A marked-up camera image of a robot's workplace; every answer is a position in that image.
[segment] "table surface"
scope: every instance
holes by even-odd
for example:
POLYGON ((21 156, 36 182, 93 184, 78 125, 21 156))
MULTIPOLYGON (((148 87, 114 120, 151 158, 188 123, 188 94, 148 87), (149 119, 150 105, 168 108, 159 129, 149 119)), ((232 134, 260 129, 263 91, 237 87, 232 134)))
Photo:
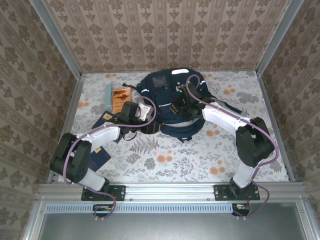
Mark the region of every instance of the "table surface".
MULTIPOLYGON (((135 86, 147 74, 87 74, 71 132, 80 134, 89 131, 102 115, 106 85, 112 85, 113 89, 123 83, 135 86)), ((214 96, 242 110, 245 117, 264 119, 276 140, 254 71, 203 71, 201 74, 214 96)), ((143 101, 136 91, 133 90, 131 95, 133 102, 143 101)), ((111 182, 228 182, 240 163, 235 138, 211 122, 206 122, 192 140, 185 143, 161 132, 153 135, 138 132, 131 141, 122 139, 118 144, 108 141, 102 146, 112 158, 98 173, 111 182)), ((288 181, 281 156, 273 164, 262 167, 255 180, 288 181)))

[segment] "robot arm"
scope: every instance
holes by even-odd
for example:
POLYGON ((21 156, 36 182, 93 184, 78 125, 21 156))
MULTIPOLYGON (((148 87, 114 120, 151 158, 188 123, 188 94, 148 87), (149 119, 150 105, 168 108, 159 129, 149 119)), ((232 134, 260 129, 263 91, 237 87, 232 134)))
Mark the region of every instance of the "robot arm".
POLYGON ((50 162, 50 169, 60 175, 63 175, 67 154, 77 140, 66 166, 66 178, 72 183, 79 183, 94 191, 104 193, 109 192, 110 181, 101 175, 95 173, 89 168, 90 154, 95 149, 108 141, 115 141, 122 138, 128 132, 141 131, 144 134, 153 134, 159 131, 160 124, 152 121, 147 124, 147 116, 151 114, 152 107, 134 102, 125 102, 121 113, 107 120, 102 127, 90 134, 73 135, 66 133, 62 136, 58 147, 50 162))
POLYGON ((259 117, 255 119, 242 117, 222 107, 218 101, 205 96, 201 90, 197 90, 191 83, 188 85, 188 90, 187 86, 183 85, 179 88, 179 91, 181 93, 180 97, 170 106, 173 112, 185 117, 192 115, 215 123, 235 137, 237 153, 241 162, 230 180, 230 191, 236 199, 245 195, 246 187, 252 183, 259 165, 266 162, 275 149, 264 134, 247 123, 255 125, 270 135, 265 122, 259 117), (198 100, 209 103, 209 105, 204 105, 198 100))
MULTIPOLYGON (((79 183, 95 191, 107 193, 109 190, 109 180, 88 167, 90 154, 95 149, 105 142, 117 140, 120 136, 120 127, 115 126, 111 122, 106 122, 104 125, 108 127, 87 135, 77 144, 70 156, 66 169, 66 177, 73 183, 79 183)), ((52 171, 63 175, 67 152, 80 135, 82 134, 76 136, 66 133, 62 136, 50 163, 52 171)))
MULTIPOLYGON (((225 113, 227 111, 235 115, 234 112, 225 108, 224 112, 220 111, 222 107, 217 102, 210 104, 216 106, 216 108, 206 105, 202 109, 203 118, 208 122, 218 124, 235 136, 237 153, 241 162, 233 178, 230 180, 230 189, 237 196, 240 194, 241 189, 244 189, 252 182, 252 176, 256 172, 256 169, 259 168, 259 164, 267 160, 275 147, 259 131, 225 113)), ((261 118, 249 119, 240 115, 238 117, 255 124, 269 133, 265 122, 261 118)))

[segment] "small book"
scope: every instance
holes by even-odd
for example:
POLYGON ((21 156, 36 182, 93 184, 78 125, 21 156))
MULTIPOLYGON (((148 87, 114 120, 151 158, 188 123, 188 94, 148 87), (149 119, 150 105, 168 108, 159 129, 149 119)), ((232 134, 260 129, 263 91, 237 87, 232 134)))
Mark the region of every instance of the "small book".
POLYGON ((96 172, 110 159, 111 156, 100 146, 90 154, 89 168, 96 172))
POLYGON ((111 85, 105 86, 105 110, 112 111, 112 87, 111 85))
POLYGON ((130 101, 131 101, 131 87, 126 86, 126 87, 116 88, 113 91, 112 112, 114 114, 120 113, 125 102, 130 102, 130 101))
POLYGON ((115 117, 116 116, 112 112, 104 111, 104 113, 99 117, 99 119, 95 122, 95 124, 92 126, 91 129, 96 129, 97 127, 100 127, 102 124, 104 124, 108 120, 115 117))

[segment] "black bracket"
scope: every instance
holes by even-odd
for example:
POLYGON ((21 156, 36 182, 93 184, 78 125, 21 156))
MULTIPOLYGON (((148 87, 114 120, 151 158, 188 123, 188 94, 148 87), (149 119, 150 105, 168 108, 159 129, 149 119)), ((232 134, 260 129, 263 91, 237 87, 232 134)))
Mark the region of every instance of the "black bracket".
MULTIPOLYGON (((117 202, 123 202, 126 197, 126 186, 125 185, 109 185, 108 194, 111 194, 115 197, 117 202)), ((97 194, 88 189, 83 188, 82 201, 112 201, 112 199, 106 195, 97 194)))
POLYGON ((214 199, 216 201, 247 201, 248 196, 250 201, 260 200, 260 194, 256 185, 250 184, 243 188, 242 194, 237 197, 231 192, 229 184, 218 184, 213 186, 214 199))

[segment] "wall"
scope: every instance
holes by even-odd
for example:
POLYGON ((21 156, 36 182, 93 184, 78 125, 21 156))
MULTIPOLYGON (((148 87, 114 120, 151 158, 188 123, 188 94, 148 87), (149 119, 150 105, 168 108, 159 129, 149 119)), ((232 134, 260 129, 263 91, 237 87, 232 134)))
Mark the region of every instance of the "wall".
POLYGON ((0 239, 19 239, 47 180, 75 79, 28 0, 0 1, 0 239))
POLYGON ((320 223, 320 0, 305 0, 262 75, 297 181, 320 223))
POLYGON ((289 0, 45 0, 83 72, 255 69, 289 0))

